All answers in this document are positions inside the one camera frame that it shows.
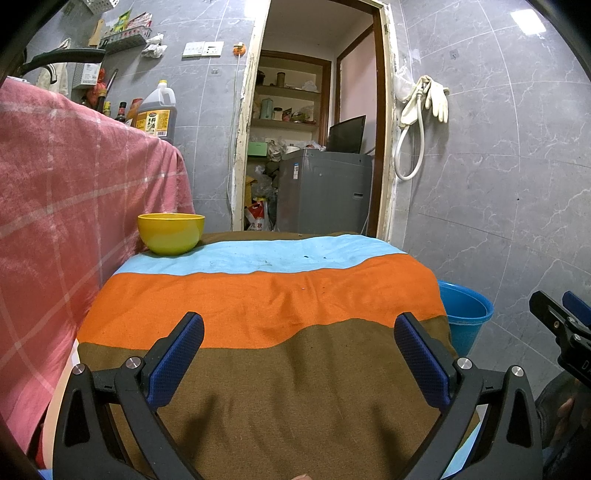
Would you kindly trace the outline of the person's right hand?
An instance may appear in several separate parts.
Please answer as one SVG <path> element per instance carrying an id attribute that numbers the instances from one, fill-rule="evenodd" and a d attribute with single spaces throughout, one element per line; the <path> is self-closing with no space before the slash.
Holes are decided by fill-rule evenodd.
<path id="1" fill-rule="evenodd" d="M 563 432 L 568 428 L 570 422 L 570 414 L 574 405 L 575 398 L 569 397 L 557 410 L 557 423 L 554 431 L 555 436 L 562 436 Z"/>

